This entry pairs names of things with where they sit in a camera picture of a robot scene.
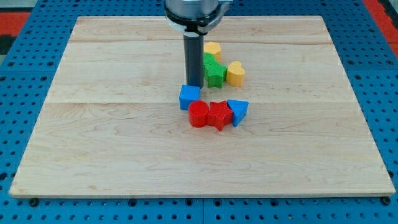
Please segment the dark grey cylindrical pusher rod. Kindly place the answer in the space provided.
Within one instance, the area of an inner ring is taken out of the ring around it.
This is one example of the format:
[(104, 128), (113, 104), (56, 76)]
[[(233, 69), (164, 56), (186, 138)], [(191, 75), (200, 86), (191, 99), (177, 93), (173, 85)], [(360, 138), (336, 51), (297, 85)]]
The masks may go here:
[(202, 88), (204, 83), (203, 36), (189, 37), (185, 35), (183, 44), (187, 85)]

